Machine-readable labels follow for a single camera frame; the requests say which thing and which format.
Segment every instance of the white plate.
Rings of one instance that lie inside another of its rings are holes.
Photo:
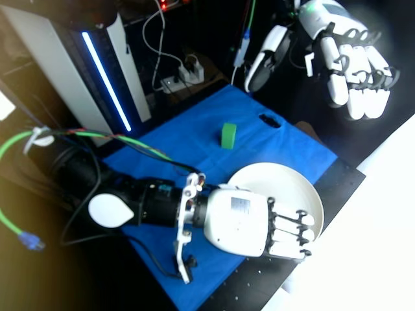
[[[240,169],[228,183],[272,196],[294,211],[307,211],[315,220],[311,228],[315,237],[320,236],[324,223],[323,204],[316,189],[299,172],[276,163],[256,163]]]

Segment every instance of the glowing light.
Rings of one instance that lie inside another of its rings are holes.
[[[0,121],[5,120],[15,108],[16,106],[0,91]]]
[[[104,81],[106,89],[108,90],[108,92],[111,96],[111,99],[114,103],[114,106],[117,109],[118,114],[121,117],[121,120],[123,121],[125,128],[127,129],[127,131],[130,132],[131,131],[130,123],[128,122],[128,120],[125,116],[125,113],[123,111],[123,108],[121,107],[121,105],[118,101],[117,95],[115,95],[115,92],[112,88],[112,85],[111,85],[110,81],[108,80],[108,76],[105,73],[104,67],[101,64],[101,61],[98,57],[97,51],[95,50],[95,48],[92,44],[92,41],[91,41],[91,38],[89,37],[89,34],[87,32],[83,32],[82,37],[84,38],[85,44],[88,48],[88,51],[92,56],[92,59],[95,63],[95,66],[97,66],[97,69],[98,69],[99,74],[101,75],[102,81]]]

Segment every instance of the power strip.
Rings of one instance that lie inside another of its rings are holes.
[[[178,80],[175,76],[170,76],[161,81],[164,93],[174,93],[186,87],[200,84],[205,80],[204,68],[199,62],[196,62],[194,65],[194,71],[188,71],[185,67],[180,66],[179,75],[180,78]]]

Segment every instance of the blue cloth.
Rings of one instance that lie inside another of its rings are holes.
[[[263,113],[273,117],[281,127],[265,124],[259,118]],[[237,125],[233,150],[220,147],[225,122]],[[197,167],[206,174],[206,182],[213,185],[227,182],[242,167],[258,162],[287,165],[315,183],[337,158],[326,147],[232,86],[221,89],[140,140],[163,150],[175,161]],[[185,177],[171,165],[140,155],[130,148],[114,153],[106,162],[136,178],[175,180],[178,187],[185,183]],[[142,240],[162,266],[174,272],[174,228],[141,225],[124,226],[123,231]],[[188,285],[163,276],[139,245],[133,243],[179,310],[196,310],[243,261],[241,256],[213,247],[201,229],[192,229],[192,232],[192,242],[184,248],[184,258],[194,255],[198,266],[192,269],[194,281]]]

